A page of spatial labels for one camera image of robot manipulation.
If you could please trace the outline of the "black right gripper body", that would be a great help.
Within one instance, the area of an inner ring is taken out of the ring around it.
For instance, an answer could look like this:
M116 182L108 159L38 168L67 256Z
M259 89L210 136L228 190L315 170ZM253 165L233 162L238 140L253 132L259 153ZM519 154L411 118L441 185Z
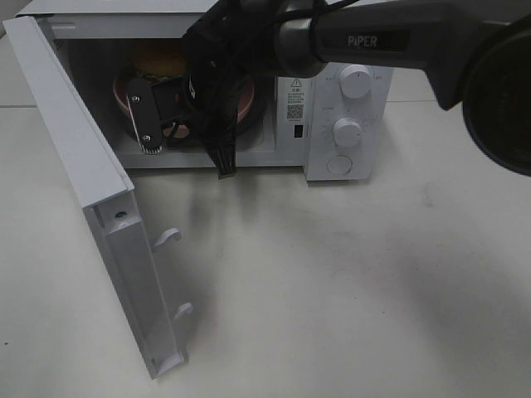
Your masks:
M202 137L238 118L246 78L278 73L276 7L211 7L183 36L182 121Z

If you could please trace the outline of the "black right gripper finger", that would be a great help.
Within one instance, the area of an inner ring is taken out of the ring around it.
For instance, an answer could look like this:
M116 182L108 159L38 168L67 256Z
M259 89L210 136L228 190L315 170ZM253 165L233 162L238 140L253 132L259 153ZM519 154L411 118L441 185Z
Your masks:
M202 145L220 179L236 173L236 127L237 120L233 119L221 128L209 126L202 136Z

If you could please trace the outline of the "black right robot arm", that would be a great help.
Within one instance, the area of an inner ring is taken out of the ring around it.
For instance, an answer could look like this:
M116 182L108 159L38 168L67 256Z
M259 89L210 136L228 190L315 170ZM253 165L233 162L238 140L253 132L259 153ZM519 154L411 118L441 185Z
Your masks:
M218 1L183 36L197 107L249 73L310 78L329 63L424 72L493 162L530 173L527 1Z

